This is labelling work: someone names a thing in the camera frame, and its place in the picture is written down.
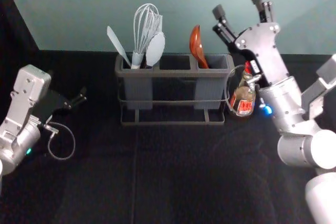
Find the wall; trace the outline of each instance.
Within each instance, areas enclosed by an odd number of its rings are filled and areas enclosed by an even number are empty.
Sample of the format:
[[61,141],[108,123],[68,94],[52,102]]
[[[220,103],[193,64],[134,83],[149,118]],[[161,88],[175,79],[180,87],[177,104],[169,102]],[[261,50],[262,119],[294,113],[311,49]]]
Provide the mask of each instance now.
[[[336,52],[336,0],[271,0],[283,54]],[[163,17],[166,52],[188,52],[188,38],[201,25],[206,52],[225,52],[212,31],[212,9],[221,3],[236,31],[258,22],[250,0],[15,0],[40,49],[114,51],[106,36],[110,25],[126,51],[132,51],[133,15],[143,3],[155,4]]]

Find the white spoon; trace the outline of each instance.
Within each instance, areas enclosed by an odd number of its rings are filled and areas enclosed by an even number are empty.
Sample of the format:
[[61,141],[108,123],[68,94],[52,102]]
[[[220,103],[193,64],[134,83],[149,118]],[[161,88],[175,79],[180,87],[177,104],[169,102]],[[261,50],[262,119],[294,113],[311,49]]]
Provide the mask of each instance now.
[[107,36],[109,36],[111,42],[113,43],[113,45],[116,48],[116,50],[118,51],[118,53],[125,59],[127,64],[129,66],[131,66],[131,62],[126,55],[126,52],[125,52],[124,48],[122,47],[122,45],[119,42],[116,34],[114,33],[114,31],[112,30],[112,28],[110,26],[107,26]]
[[146,68],[153,67],[160,59],[165,47],[163,32],[156,33],[148,44],[146,50]]

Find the spatula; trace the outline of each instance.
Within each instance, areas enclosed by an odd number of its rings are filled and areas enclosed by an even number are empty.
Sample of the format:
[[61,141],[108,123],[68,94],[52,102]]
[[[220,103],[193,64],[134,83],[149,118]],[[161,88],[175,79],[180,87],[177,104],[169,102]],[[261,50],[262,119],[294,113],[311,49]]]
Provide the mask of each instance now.
[[111,42],[113,43],[113,45],[116,48],[116,50],[118,51],[118,53],[125,59],[127,64],[129,66],[131,66],[131,62],[126,55],[126,52],[125,52],[124,48],[122,47],[122,45],[119,42],[116,34],[114,33],[114,31],[112,30],[112,28],[110,26],[107,26],[107,36],[109,36]]
[[196,25],[190,34],[189,48],[191,54],[195,57],[202,68],[209,68],[206,59],[204,57],[202,42],[201,42],[201,32],[200,25]]

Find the whisk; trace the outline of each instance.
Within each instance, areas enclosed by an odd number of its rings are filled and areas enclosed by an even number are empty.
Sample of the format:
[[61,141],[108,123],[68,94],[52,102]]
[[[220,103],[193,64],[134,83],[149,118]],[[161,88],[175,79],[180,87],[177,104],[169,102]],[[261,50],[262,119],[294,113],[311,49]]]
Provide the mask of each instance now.
[[159,31],[162,31],[162,15],[159,14],[157,7],[153,4],[140,6],[134,14],[134,51],[131,68],[140,68],[145,48],[147,48],[154,34]]

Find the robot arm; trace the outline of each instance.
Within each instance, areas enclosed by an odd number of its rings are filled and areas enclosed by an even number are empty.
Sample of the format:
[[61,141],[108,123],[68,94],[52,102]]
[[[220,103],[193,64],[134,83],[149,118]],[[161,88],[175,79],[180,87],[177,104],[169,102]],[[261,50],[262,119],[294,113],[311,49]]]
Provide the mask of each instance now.
[[[259,12],[259,24],[237,37],[228,38],[229,28],[223,26],[223,20],[226,23],[227,20],[219,5],[213,10],[218,20],[213,30],[230,52],[238,52],[250,62],[254,74],[251,81],[259,81],[261,102],[271,108],[273,123],[281,135],[278,142],[281,160],[290,166],[333,169],[336,167],[336,134],[322,130],[314,118],[323,112],[324,95],[336,85],[336,55],[317,71],[319,79],[301,93],[275,44],[280,26],[274,22],[272,3],[252,2]],[[336,223],[335,185],[336,173],[320,175],[307,184],[306,200],[318,224]]]
[[58,130],[48,125],[50,116],[59,110],[70,110],[86,100],[85,88],[72,101],[49,90],[51,76],[27,65],[18,72],[12,102],[7,116],[0,125],[0,193],[2,176],[9,174],[21,163],[27,151],[46,129],[52,137]]

